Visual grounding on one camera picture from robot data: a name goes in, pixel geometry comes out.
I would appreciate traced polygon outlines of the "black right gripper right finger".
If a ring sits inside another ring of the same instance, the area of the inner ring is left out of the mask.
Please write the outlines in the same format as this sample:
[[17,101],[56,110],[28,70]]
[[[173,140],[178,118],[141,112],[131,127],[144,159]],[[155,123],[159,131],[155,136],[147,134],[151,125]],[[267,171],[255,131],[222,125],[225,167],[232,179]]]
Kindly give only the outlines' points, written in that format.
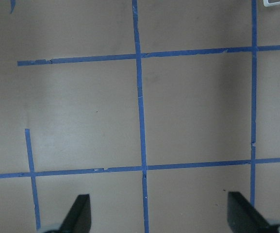
[[233,233],[280,233],[280,225],[271,225],[240,192],[229,192],[227,222]]

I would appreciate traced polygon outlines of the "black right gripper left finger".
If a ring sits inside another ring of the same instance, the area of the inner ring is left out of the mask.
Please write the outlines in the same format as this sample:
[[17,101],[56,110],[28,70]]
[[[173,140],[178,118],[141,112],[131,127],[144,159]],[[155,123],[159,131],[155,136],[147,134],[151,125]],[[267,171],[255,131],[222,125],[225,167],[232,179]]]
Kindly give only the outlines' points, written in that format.
[[78,195],[62,222],[59,233],[89,233],[91,230],[90,195]]

